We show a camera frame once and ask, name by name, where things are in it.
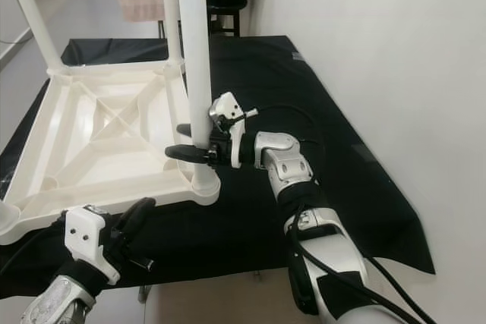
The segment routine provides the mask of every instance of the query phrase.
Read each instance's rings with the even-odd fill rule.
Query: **cable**
[[[402,286],[395,280],[395,278],[385,269],[381,263],[376,261],[375,258],[373,258],[370,255],[363,254],[363,257],[366,258],[370,263],[377,268],[378,271],[381,272],[381,274],[387,279],[387,281],[393,286],[393,288],[396,290],[396,292],[402,297],[402,299],[415,311],[427,324],[436,324],[436,322],[429,317],[429,315],[423,311],[423,309],[413,301],[413,299],[406,293],[406,291],[403,289]]]
[[[305,138],[298,138],[298,141],[299,141],[300,143],[309,143],[309,144],[314,144],[314,145],[316,145],[316,146],[320,147],[320,142],[318,142],[318,141],[316,141],[316,140],[307,140],[307,139],[305,139]]]
[[[6,262],[6,264],[0,269],[0,276],[4,275],[8,268],[12,265],[12,263],[23,253],[25,250],[30,247],[35,241],[37,241],[40,237],[42,237],[49,229],[43,229],[42,231],[37,232],[31,239],[29,239],[22,247],[19,248],[17,252],[14,253],[12,257]]]
[[[23,43],[29,42],[32,38],[33,38],[33,36],[30,36],[29,38],[24,39],[23,41],[19,41],[19,42],[8,42],[8,41],[4,41],[4,40],[0,39],[0,43],[4,43],[5,45],[21,45]]]
[[[52,229],[63,228],[65,224],[66,211],[61,212],[61,215],[47,228],[42,231],[38,231],[31,239],[29,239],[25,244],[14,253],[12,257],[6,262],[6,264],[0,269],[0,276],[4,275],[8,268],[14,263],[14,261],[23,253],[27,248],[29,248],[35,241],[41,238],[44,234],[52,231]]]
[[[299,108],[298,106],[294,105],[286,105],[286,104],[274,104],[274,105],[267,105],[261,108],[257,108],[258,112],[264,112],[266,110],[271,110],[271,109],[287,109],[287,110],[292,110],[294,112],[297,112],[301,116],[303,116],[305,119],[307,119],[311,124],[312,127],[314,128],[314,131],[317,134],[317,138],[319,142],[324,145],[323,142],[323,137],[322,133],[320,132],[320,129],[317,126],[317,122],[315,121],[314,117],[307,113],[304,109]]]
[[[416,318],[414,318],[413,316],[408,314],[401,307],[392,303],[391,301],[389,301],[385,297],[381,296],[377,292],[370,290],[369,288],[366,288],[364,286],[357,286],[354,282],[352,282],[352,281],[348,280],[347,278],[341,276],[337,271],[334,271],[328,265],[326,265],[325,263],[322,263],[315,256],[313,256],[308,250],[306,250],[301,245],[300,241],[297,238],[298,220],[300,219],[300,215],[302,214],[303,209],[304,209],[304,205],[301,205],[298,208],[297,213],[294,215],[294,220],[292,222],[292,228],[291,228],[291,239],[292,239],[292,243],[293,243],[294,248],[297,251],[297,253],[300,253],[302,256],[304,256],[309,261],[311,261],[319,269],[322,269],[328,275],[333,276],[336,280],[343,283],[348,288],[352,288],[353,290],[357,291],[358,293],[363,294],[366,297],[369,297],[370,299],[372,299],[373,301],[382,305],[383,307],[386,307],[389,311],[391,311],[392,313],[397,315],[399,318],[403,319],[408,324],[421,324],[421,322],[419,322]]]

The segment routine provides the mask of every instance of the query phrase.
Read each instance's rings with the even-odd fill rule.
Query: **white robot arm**
[[[292,293],[304,313],[319,315],[326,324],[420,323],[366,288],[363,256],[323,198],[298,140],[283,133],[246,134],[245,119],[256,114],[244,113],[231,93],[222,94],[210,109],[214,129],[209,149],[178,145],[168,147],[166,155],[211,166],[250,164],[268,171],[289,238]],[[190,134],[188,125],[178,130]]]
[[[118,221],[95,206],[64,212],[65,246],[73,261],[64,264],[51,285],[27,308],[21,324],[84,324],[106,284],[120,279],[128,261],[150,271],[153,261],[134,257],[128,245],[145,223],[155,200],[143,198]]]

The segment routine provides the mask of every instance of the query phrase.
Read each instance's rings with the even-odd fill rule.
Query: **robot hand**
[[[21,324],[83,324],[94,298],[120,279],[125,262],[150,271],[153,261],[132,256],[129,244],[154,206],[154,199],[143,198],[118,220],[90,205],[65,212],[65,246],[73,261],[29,305]]]

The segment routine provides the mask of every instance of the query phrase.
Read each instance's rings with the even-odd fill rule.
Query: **black tablecloth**
[[[160,39],[74,39],[66,64],[153,61],[167,57]],[[322,186],[330,205],[356,242],[373,256],[434,272],[421,223],[405,197],[374,160],[313,71],[287,37],[212,38],[213,98],[231,90],[244,110],[293,105],[319,121],[325,142]],[[0,156],[2,194],[23,149],[45,87]],[[315,140],[316,131],[300,114],[269,109],[248,121],[250,131],[282,131]],[[314,169],[323,151],[302,144]],[[222,189],[212,206],[183,202],[161,206],[132,244],[154,259],[148,274],[127,266],[120,286],[174,282],[286,265],[286,246],[265,171],[218,168]],[[0,263],[25,241],[0,247]],[[38,294],[68,258],[62,234],[50,232],[0,277],[0,297]]]

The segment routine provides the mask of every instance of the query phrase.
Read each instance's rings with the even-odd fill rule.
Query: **white wall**
[[[252,17],[290,37],[418,210],[437,278],[409,290],[438,322],[482,322],[486,0],[254,0]]]
[[[29,30],[17,0],[0,0],[0,39],[16,42]],[[0,43],[0,58],[13,45]]]

